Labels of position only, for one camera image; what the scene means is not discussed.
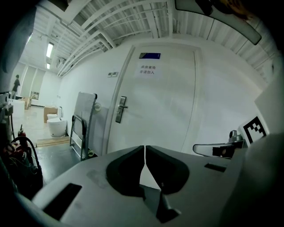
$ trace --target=white toilet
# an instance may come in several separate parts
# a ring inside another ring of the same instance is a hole
[[[53,137],[61,137],[65,135],[67,120],[63,117],[47,120],[50,135]]]
[[[50,135],[54,137],[61,137],[65,135],[67,120],[61,117],[62,107],[59,107],[57,114],[47,115],[47,125],[49,128]]]
[[[60,106],[57,109],[57,114],[50,113],[50,114],[47,115],[47,118],[48,118],[48,120],[53,119],[53,118],[58,118],[58,117],[61,117],[61,114],[62,114],[62,107]]]

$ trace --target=black cable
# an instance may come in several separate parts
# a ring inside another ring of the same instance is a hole
[[[40,165],[39,165],[39,160],[38,160],[38,158],[37,158],[36,150],[35,150],[34,145],[32,144],[32,141],[31,141],[29,138],[27,138],[27,137],[17,137],[17,138],[15,138],[15,139],[13,139],[11,143],[16,142],[17,140],[27,140],[27,141],[31,144],[32,149],[33,149],[34,154],[35,154],[35,161],[36,161],[37,168],[39,169],[39,172],[40,172],[40,174],[42,175],[43,173],[42,173],[41,167],[40,167]]]
[[[12,132],[13,132],[13,138],[15,139],[14,126],[13,126],[13,117],[12,117],[12,114],[11,114],[11,116],[10,116],[10,119],[11,119],[11,127],[12,127]]]

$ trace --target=floor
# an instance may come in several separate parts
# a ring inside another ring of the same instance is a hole
[[[49,133],[47,123],[43,121],[43,107],[31,106],[24,111],[22,117],[13,116],[13,125],[15,137],[23,124],[24,132],[32,141],[39,164],[43,172],[43,185],[47,185],[56,177],[80,162],[78,155],[67,144],[59,144],[46,147],[36,147],[38,139],[49,139],[52,136]]]
[[[13,116],[15,137],[17,137],[21,124],[23,124],[24,132],[34,146],[36,146],[38,139],[52,138],[47,123],[43,122],[43,109],[43,107],[31,106],[24,111],[22,117]]]
[[[79,156],[69,144],[39,147],[35,150],[42,168],[44,185],[80,162]]]

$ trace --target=white door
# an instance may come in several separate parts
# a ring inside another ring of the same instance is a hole
[[[139,59],[160,53],[160,59]],[[189,127],[195,89],[194,52],[184,46],[135,48],[116,101],[107,152],[138,145],[181,151]],[[115,121],[126,96],[121,123]]]

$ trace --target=cardboard box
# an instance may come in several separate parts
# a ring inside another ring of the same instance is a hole
[[[25,110],[27,110],[30,105],[30,101],[31,101],[30,98],[23,97],[21,100],[25,102]]]
[[[49,107],[49,106],[46,106],[43,110],[43,121],[44,123],[47,123],[47,115],[48,114],[57,114],[57,108],[55,107]]]

